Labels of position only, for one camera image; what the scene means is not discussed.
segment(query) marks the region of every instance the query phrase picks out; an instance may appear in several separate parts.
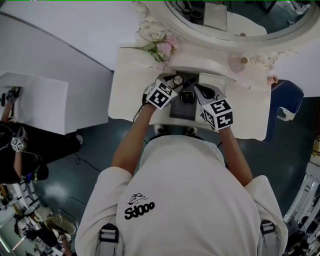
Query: wire basket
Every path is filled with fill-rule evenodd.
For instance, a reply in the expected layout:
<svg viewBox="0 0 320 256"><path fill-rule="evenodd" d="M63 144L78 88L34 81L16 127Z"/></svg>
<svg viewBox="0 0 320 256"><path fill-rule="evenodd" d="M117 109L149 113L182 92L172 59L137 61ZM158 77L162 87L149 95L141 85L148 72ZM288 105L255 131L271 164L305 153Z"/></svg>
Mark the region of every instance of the wire basket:
<svg viewBox="0 0 320 256"><path fill-rule="evenodd" d="M57 229L69 234L70 236L76 232L76 227L70 221L66 220L60 216L48 217L45 222L45 226L53 231L52 229Z"/></svg>

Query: floor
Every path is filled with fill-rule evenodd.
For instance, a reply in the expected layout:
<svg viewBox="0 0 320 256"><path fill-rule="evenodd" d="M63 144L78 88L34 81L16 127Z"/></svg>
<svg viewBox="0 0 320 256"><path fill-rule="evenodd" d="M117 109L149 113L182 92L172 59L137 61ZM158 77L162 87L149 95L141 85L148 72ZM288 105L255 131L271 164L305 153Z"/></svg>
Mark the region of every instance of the floor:
<svg viewBox="0 0 320 256"><path fill-rule="evenodd" d="M239 140L253 175L268 177L283 215L305 175L315 137L319 101L320 98L305 98L293 121L278 120L273 141L269 144L253 139ZM83 129L84 142L78 155L95 168L104 170L110 166L113 153L131 124L110 119L107 124ZM197 134L207 141L220 142L215 132L199 130ZM150 126L147 138L153 135ZM35 188L42 201L55 212L62 209L80 221L99 171L83 161L77 165L76 161L73 154L49 164L49 178L38 181Z"/></svg>
<svg viewBox="0 0 320 256"><path fill-rule="evenodd" d="M269 6L272 1L260 1L261 5ZM228 11L244 16L266 29L267 34L281 31L289 27L287 21L294 21L296 12L288 9L287 3L278 1L265 13L257 1L224 1Z"/></svg>

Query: white vanity table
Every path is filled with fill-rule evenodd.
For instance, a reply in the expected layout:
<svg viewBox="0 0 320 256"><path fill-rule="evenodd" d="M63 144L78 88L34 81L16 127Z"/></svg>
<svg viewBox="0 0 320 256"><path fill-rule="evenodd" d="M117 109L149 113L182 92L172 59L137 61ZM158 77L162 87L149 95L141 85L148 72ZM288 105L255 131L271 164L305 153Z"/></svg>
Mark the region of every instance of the white vanity table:
<svg viewBox="0 0 320 256"><path fill-rule="evenodd" d="M144 46L166 33L179 38L179 50L171 58L166 73L184 71L224 78L224 91L233 107L232 131L240 139L264 140L266 137L271 87L267 85L268 68L281 54L294 52L304 41L319 35L320 10L312 4L305 16L291 27L276 33L266 30L235 13L227 13L228 31L193 24L183 18L170 3L164 1L135 3L142 15L138 34L146 41L123 47ZM248 24L249 36L238 36ZM248 63L242 72L235 73L228 63L233 52L246 57ZM145 88L162 73L154 68L151 55L139 49L119 48L111 88L108 114L114 119L132 121L139 107ZM150 124L191 126L211 130L197 114L194 121L170 117L170 107L157 110Z"/></svg>
<svg viewBox="0 0 320 256"><path fill-rule="evenodd" d="M199 72L228 74L229 70L218 62L215 62L214 58L203 59L199 57L201 55L215 55L211 50L194 45L185 45L185 48L185 52L182 49L179 50L169 64L171 72L176 70L194 71L197 68ZM220 60L223 55L217 54L216 57ZM118 49L118 59L113 76L108 109L108 115L111 118L133 121L135 114L141 106L145 88L152 84L156 77L162 73L154 68L150 69L153 65L153 58L146 52L131 48ZM232 102L234 113L232 131L234 135L240 139L263 140L267 132L271 88L267 86L267 71L254 65L251 65L251 68L253 74L259 74L258 76L252 76L252 78L257 80L257 85L260 85L260 87L248 89L244 85L241 85L240 82L236 82L234 79L226 76L225 93ZM242 75L239 76L239 80L244 82L244 77ZM254 81L248 80L248 83L253 84ZM150 124L198 127L212 131L210 125L200 117L199 110L197 111L195 121L191 121L170 117L170 106L157 110L153 114Z"/></svg>

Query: blue chair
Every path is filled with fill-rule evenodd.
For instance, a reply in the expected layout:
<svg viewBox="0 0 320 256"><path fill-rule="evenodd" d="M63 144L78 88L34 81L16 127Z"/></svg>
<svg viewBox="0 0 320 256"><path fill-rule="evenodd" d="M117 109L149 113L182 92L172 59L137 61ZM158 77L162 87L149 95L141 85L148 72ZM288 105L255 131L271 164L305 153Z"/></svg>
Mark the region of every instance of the blue chair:
<svg viewBox="0 0 320 256"><path fill-rule="evenodd" d="M278 118L288 121L295 117L303 98L302 89L291 81L279 80L272 85L269 120L263 142L271 142ZM283 110L284 116L278 114L280 108Z"/></svg>

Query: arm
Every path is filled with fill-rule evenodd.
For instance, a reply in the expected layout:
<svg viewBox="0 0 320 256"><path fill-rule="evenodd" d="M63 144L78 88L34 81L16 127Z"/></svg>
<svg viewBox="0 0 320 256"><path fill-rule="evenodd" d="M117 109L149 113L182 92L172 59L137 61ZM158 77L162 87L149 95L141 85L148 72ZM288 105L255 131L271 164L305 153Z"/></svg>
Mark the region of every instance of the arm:
<svg viewBox="0 0 320 256"><path fill-rule="evenodd" d="M12 102L11 101L7 101L5 107L4 107L4 111L2 113L2 117L1 117L1 121L4 123L8 123L9 122L9 114L10 114L10 110L12 108Z"/></svg>
<svg viewBox="0 0 320 256"><path fill-rule="evenodd" d="M151 104L147 104L142 108L131 129L117 147L111 166L119 167L134 175L142 152L148 125L155 110L156 107Z"/></svg>
<svg viewBox="0 0 320 256"><path fill-rule="evenodd" d="M22 153L15 152L13 168L16 174L21 178L22 175Z"/></svg>
<svg viewBox="0 0 320 256"><path fill-rule="evenodd" d="M261 220L271 221L275 225L277 233L276 243L279 246L279 254L273 254L275 256L281 256L287 245L288 229L268 178L263 175L254 178L245 186L245 190L255 202Z"/></svg>
<svg viewBox="0 0 320 256"><path fill-rule="evenodd" d="M63 244L63 248L64 248L64 254L66 256L72 256L71 246L66 238L66 235L62 236L62 244Z"/></svg>
<svg viewBox="0 0 320 256"><path fill-rule="evenodd" d="M116 220L118 202L132 179L132 175L118 167L110 167L100 173L86 205L75 237L78 256L96 256L101 244L100 229Z"/></svg>
<svg viewBox="0 0 320 256"><path fill-rule="evenodd" d="M230 127L219 130L228 168L242 186L248 185L253 176Z"/></svg>

